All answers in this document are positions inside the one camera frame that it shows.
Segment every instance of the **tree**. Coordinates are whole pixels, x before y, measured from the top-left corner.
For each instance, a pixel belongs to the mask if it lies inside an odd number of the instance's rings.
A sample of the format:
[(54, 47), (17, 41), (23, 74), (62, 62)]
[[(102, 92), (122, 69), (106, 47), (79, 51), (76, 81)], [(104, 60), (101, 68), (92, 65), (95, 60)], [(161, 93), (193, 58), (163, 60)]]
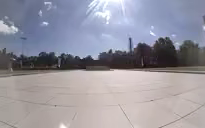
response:
[(205, 47), (199, 49), (199, 65), (205, 65)]
[(169, 37), (159, 38), (153, 46), (154, 58), (160, 67), (177, 66), (177, 51)]
[(185, 40), (180, 46), (179, 60), (182, 66), (198, 65), (199, 46), (191, 40)]
[(139, 60), (139, 64), (142, 67), (146, 67), (146, 65), (150, 65), (152, 48), (146, 43), (139, 43), (136, 47), (136, 56), (137, 60)]

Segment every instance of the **lamp post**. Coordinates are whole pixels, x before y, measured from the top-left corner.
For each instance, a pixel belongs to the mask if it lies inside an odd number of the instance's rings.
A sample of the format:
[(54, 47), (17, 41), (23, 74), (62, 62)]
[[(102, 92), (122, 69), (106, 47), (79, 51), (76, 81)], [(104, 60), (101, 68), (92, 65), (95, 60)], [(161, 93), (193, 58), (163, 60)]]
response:
[(21, 56), (21, 62), (20, 62), (20, 67), (22, 69), (23, 68), (23, 56), (24, 56), (23, 55), (23, 43), (24, 43), (25, 40), (27, 40), (27, 38), (26, 37), (20, 37), (20, 39), (22, 40), (22, 42), (21, 42), (22, 43), (21, 44), (22, 45), (22, 54), (21, 54), (22, 56)]

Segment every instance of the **stone pavement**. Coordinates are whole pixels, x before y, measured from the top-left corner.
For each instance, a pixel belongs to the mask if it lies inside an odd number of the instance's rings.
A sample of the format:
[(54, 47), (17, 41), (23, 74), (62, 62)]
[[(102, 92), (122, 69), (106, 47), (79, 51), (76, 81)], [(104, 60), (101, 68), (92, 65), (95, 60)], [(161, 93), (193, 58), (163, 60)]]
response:
[(70, 71), (0, 78), (0, 128), (205, 128), (205, 75)]

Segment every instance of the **sky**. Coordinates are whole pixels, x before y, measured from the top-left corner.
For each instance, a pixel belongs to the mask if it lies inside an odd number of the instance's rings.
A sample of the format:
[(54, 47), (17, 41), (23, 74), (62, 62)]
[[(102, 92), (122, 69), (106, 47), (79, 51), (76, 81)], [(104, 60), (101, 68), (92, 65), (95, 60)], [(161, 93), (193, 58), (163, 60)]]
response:
[(0, 0), (0, 48), (97, 57), (127, 50), (129, 36), (134, 45), (168, 36), (176, 47), (205, 46), (204, 15), (205, 0)]

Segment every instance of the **sunlight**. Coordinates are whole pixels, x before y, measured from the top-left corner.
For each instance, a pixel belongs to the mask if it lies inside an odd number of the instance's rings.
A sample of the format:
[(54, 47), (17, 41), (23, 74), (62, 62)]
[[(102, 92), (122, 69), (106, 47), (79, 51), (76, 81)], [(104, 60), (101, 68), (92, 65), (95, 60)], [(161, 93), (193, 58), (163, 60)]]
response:
[(61, 123), (59, 128), (67, 128), (67, 127), (63, 123)]
[(88, 5), (88, 10), (86, 14), (103, 18), (106, 21), (105, 23), (109, 24), (112, 17), (112, 13), (108, 6), (112, 4), (120, 5), (122, 15), (125, 16), (124, 0), (93, 0)]

